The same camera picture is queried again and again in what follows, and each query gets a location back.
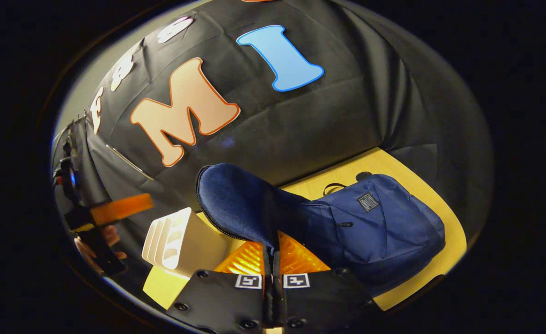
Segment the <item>blue letter i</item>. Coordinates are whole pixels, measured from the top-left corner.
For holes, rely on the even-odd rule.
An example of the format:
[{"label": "blue letter i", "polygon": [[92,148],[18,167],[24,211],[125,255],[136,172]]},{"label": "blue letter i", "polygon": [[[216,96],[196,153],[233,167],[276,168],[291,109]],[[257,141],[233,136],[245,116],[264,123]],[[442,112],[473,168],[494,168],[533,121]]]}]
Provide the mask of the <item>blue letter i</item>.
[{"label": "blue letter i", "polygon": [[251,45],[269,63],[275,73],[273,89],[288,91],[307,85],[320,78],[324,70],[309,63],[284,36],[282,26],[266,26],[247,32],[236,42]]}]

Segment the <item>black background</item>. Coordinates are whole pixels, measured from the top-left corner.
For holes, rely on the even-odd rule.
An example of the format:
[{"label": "black background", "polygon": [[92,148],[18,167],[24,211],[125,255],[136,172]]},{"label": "black background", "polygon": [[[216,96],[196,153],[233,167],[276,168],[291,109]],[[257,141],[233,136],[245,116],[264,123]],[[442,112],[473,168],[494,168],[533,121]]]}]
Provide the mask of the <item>black background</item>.
[{"label": "black background", "polygon": [[[474,248],[370,331],[546,333],[546,1],[356,2],[453,65],[485,112],[497,159],[493,209]],[[155,330],[101,298],[57,251],[46,175],[53,116],[36,125],[70,61],[158,3],[0,1],[0,333]]]}]

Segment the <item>white plastic holder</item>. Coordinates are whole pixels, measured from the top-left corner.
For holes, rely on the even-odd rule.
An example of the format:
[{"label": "white plastic holder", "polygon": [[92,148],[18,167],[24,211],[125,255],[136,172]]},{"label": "white plastic holder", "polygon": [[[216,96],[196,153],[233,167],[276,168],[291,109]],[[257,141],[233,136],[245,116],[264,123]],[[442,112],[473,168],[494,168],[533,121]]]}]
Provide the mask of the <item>white plastic holder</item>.
[{"label": "white plastic holder", "polygon": [[226,239],[207,226],[190,207],[152,222],[143,245],[144,260],[177,276],[213,270],[226,256]]}]

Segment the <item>human hand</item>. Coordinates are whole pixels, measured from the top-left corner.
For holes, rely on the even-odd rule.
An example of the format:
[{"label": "human hand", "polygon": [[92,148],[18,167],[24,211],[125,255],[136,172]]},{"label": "human hand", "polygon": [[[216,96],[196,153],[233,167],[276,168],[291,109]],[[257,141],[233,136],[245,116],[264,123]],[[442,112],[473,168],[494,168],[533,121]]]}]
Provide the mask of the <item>human hand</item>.
[{"label": "human hand", "polygon": [[[114,246],[116,243],[119,242],[119,240],[121,240],[121,237],[116,232],[116,227],[112,225],[102,228],[102,236],[104,237],[104,240],[109,247]],[[102,268],[100,268],[98,264],[96,264],[96,262],[94,261],[94,258],[97,258],[95,252],[86,243],[84,243],[80,239],[80,237],[73,239],[73,241],[76,243],[77,250],[82,254],[86,262],[88,262],[88,264],[98,273],[104,272]],[[118,251],[114,255],[116,255],[119,260],[127,257],[127,254],[122,251]]]}]

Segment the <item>letter m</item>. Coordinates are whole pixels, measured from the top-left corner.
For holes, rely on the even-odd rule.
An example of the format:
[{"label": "letter m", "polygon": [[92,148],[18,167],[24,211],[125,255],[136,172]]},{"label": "letter m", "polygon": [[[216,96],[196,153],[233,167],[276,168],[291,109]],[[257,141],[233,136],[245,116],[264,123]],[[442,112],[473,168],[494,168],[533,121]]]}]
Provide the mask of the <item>letter m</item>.
[{"label": "letter m", "polygon": [[139,124],[162,154],[162,163],[171,167],[184,155],[180,145],[171,144],[165,134],[185,144],[197,140],[190,113],[199,120],[199,133],[213,135],[240,114],[235,103],[227,103],[201,71],[203,60],[193,58],[170,76],[170,105],[143,99],[131,112],[131,124]]}]

